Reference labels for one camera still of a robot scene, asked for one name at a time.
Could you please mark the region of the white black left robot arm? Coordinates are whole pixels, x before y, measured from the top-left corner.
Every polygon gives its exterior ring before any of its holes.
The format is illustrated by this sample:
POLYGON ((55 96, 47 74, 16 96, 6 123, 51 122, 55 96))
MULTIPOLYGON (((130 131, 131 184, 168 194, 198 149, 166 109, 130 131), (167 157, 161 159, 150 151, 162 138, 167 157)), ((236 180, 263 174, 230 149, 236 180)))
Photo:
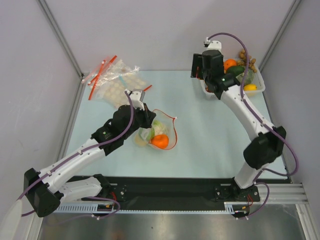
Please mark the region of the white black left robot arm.
POLYGON ((112 187, 102 174, 70 181, 78 172, 94 161, 120 148, 124 141, 140 128, 149 129, 156 113, 148 108, 122 105, 113 117, 75 152, 40 170, 34 168, 24 174, 23 194, 38 217, 53 213, 62 202, 92 197, 105 200, 112 196, 112 187))

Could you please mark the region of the white cauliflower with leaves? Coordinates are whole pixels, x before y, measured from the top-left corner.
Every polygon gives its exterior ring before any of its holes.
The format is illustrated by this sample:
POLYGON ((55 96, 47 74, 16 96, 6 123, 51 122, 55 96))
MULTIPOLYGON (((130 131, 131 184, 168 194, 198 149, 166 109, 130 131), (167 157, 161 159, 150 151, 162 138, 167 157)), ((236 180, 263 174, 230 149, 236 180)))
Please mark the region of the white cauliflower with leaves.
POLYGON ((159 120, 154 120, 152 122, 152 128, 154 129, 154 137, 157 135, 167 135, 168 134, 167 126, 159 120))

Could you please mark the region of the clear zip top bag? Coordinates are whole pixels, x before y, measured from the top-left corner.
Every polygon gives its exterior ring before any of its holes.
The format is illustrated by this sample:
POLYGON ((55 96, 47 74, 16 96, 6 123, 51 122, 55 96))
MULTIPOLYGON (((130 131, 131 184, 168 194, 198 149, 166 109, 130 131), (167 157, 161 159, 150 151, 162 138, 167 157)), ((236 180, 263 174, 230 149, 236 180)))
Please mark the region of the clear zip top bag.
POLYGON ((160 109, 152 111, 156 117, 151 128, 140 128, 134 142, 140 147, 149 146, 153 149, 168 151, 173 149, 178 142, 178 133, 175 127, 177 117, 170 116, 160 109))

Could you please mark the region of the dark green avocado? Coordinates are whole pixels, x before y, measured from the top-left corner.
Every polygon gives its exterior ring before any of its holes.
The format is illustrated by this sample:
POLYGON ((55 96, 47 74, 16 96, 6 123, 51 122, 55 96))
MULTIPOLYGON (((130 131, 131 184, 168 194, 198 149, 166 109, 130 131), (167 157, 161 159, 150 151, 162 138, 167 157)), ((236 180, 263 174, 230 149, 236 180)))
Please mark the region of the dark green avocado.
POLYGON ((234 76, 238 76, 242 73, 245 72, 245 68, 241 65, 234 65, 234 66, 230 66, 227 70, 226 73, 227 74, 234 74, 234 76))

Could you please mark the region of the yellow pear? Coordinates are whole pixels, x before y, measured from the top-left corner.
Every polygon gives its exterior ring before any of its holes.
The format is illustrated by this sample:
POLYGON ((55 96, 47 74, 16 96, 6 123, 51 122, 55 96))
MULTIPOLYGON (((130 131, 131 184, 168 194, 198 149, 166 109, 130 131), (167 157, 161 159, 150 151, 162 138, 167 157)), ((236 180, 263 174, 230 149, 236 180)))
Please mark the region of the yellow pear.
POLYGON ((148 142, 143 140, 139 135, 136 135, 134 137, 134 142, 139 146, 139 147, 145 147, 148 145, 148 142))

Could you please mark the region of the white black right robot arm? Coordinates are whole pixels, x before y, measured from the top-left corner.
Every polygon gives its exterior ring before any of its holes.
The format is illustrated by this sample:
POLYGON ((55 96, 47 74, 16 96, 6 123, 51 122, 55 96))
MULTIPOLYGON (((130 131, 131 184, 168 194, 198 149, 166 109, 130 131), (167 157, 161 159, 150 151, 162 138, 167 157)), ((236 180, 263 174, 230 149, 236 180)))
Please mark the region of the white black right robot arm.
POLYGON ((223 58, 217 49, 195 53, 190 76, 203 80, 208 90, 235 114, 248 134, 250 144, 243 151, 242 168, 227 189, 215 191, 217 201, 242 201, 254 191, 254 183, 262 171, 282 154, 287 133, 282 126, 275 127, 250 106, 250 99, 244 94, 236 75, 225 72, 223 58))

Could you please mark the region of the light green guava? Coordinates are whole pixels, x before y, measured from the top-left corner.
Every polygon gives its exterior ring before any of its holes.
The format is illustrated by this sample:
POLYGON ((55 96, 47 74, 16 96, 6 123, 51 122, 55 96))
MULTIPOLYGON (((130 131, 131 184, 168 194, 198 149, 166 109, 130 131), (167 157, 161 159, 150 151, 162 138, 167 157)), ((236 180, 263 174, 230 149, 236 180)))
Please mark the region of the light green guava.
POLYGON ((151 128, 140 128, 138 131, 142 140, 149 142, 155 136, 155 130, 151 128))

